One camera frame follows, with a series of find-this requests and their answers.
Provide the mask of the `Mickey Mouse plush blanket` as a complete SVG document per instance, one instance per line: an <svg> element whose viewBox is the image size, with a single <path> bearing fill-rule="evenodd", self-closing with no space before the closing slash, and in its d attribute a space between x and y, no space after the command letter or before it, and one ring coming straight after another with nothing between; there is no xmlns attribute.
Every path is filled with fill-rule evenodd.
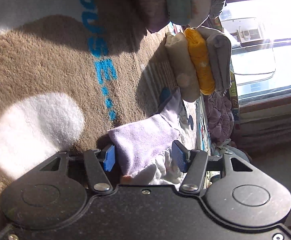
<svg viewBox="0 0 291 240"><path fill-rule="evenodd" d="M176 78L130 0L0 0L0 193L56 152L103 147Z"/></svg>

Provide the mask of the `folded pastel clothes stack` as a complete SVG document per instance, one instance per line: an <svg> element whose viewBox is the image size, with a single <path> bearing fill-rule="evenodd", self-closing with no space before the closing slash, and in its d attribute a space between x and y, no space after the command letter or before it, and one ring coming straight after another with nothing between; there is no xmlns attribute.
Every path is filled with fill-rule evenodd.
<svg viewBox="0 0 291 240"><path fill-rule="evenodd" d="M139 13L151 33L168 23L198 27L206 19L219 17L226 0L135 0Z"/></svg>

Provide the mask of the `window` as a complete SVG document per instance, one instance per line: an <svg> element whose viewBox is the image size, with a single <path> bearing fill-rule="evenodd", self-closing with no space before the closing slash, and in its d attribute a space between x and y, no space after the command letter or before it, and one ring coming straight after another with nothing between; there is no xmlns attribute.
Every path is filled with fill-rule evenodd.
<svg viewBox="0 0 291 240"><path fill-rule="evenodd" d="M239 106L291 96L291 0L229 0L220 20Z"/></svg>

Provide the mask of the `white floral purple-cuffed garment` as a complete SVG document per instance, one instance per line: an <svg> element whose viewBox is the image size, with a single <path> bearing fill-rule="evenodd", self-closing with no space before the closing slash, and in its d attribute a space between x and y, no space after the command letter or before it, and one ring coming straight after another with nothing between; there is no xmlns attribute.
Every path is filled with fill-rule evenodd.
<svg viewBox="0 0 291 240"><path fill-rule="evenodd" d="M173 141L184 141L186 113L179 88L174 88L151 117L109 130L125 185L179 187L183 173L172 159Z"/></svg>

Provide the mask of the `folded grey garment on stack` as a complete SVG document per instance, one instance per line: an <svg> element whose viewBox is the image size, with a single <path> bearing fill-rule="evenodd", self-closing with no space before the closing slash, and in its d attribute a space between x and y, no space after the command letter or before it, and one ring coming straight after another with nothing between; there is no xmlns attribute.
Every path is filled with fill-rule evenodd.
<svg viewBox="0 0 291 240"><path fill-rule="evenodd" d="M219 30L199 26L196 29L206 41L215 92L224 97L231 87L230 59L232 46L229 38Z"/></svg>

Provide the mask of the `folded cream garment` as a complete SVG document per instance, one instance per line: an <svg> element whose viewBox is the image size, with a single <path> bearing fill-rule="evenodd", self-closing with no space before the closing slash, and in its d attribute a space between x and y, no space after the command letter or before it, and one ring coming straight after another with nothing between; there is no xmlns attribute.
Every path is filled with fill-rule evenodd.
<svg viewBox="0 0 291 240"><path fill-rule="evenodd" d="M173 69L176 83L180 88L181 98L194 102L200 97L200 87L195 67L188 52L188 41L183 33L166 33L165 48Z"/></svg>

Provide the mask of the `purple quilted comforter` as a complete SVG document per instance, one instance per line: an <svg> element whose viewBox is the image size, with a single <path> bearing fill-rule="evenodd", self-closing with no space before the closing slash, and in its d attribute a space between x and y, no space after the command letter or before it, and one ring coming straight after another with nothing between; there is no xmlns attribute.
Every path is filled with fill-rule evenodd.
<svg viewBox="0 0 291 240"><path fill-rule="evenodd" d="M204 96L204 101L211 139L223 143L231 137L234 127L231 102L217 92Z"/></svg>

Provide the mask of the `folded yellow garment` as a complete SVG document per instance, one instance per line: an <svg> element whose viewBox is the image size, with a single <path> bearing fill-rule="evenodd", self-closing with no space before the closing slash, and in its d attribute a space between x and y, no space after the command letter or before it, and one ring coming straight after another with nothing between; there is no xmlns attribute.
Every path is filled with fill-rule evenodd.
<svg viewBox="0 0 291 240"><path fill-rule="evenodd" d="M206 41L194 28L187 28L184 34L188 42L188 53L196 70L201 93L210 95L215 90L215 80L209 62Z"/></svg>

